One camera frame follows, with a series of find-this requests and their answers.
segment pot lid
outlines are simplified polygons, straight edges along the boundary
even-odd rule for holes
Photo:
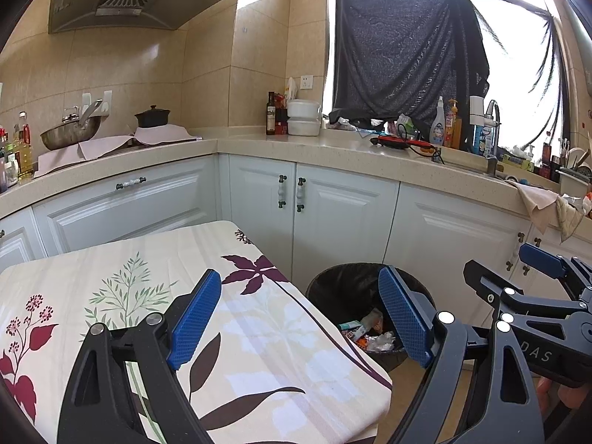
[[[156,105],[150,105],[150,110],[146,110],[141,112],[141,114],[135,114],[134,117],[141,117],[142,115],[151,115],[151,114],[159,114],[161,112],[170,113],[170,110],[166,110],[164,108],[156,108]]]

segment wall socket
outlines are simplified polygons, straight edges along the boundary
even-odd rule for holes
[[[311,90],[314,80],[315,77],[313,75],[302,75],[300,77],[300,90]]]

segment cabinet door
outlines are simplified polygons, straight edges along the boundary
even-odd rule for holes
[[[291,162],[230,155],[232,221],[288,279],[292,274],[295,168]],[[281,208],[280,201],[285,202]]]
[[[533,226],[533,230],[528,236],[528,243],[537,245],[553,255],[561,255],[566,258],[578,257],[586,263],[592,263],[591,244],[575,237],[569,237],[561,243],[561,233],[554,228],[548,228],[542,235]],[[536,269],[529,268],[523,262],[519,262],[516,266],[512,282],[524,289],[527,295],[569,300],[558,280],[547,277]]]
[[[47,256],[30,207],[0,220],[0,273],[11,265]]]
[[[57,255],[215,221],[214,179],[211,155],[191,158],[85,185],[33,211],[47,253]]]
[[[471,259],[504,278],[518,233],[531,223],[455,198],[401,184],[385,263],[410,273],[429,290],[438,310],[479,326],[490,307],[464,280]]]
[[[298,164],[296,203],[303,206],[294,218],[293,284],[305,292],[333,265],[382,262],[398,188],[399,182]]]

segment black clay pot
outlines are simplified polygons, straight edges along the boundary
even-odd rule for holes
[[[161,127],[169,123],[170,110],[156,108],[156,105],[150,105],[150,110],[134,115],[138,119],[138,127],[151,128]]]

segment floral tablecloth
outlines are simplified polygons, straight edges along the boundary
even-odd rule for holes
[[[48,443],[81,341],[96,322],[135,325],[189,293],[206,269],[222,296],[177,373],[215,443],[374,442],[389,376],[350,345],[231,222],[105,244],[0,275],[0,375]],[[128,363],[147,435],[165,442],[137,364]]]

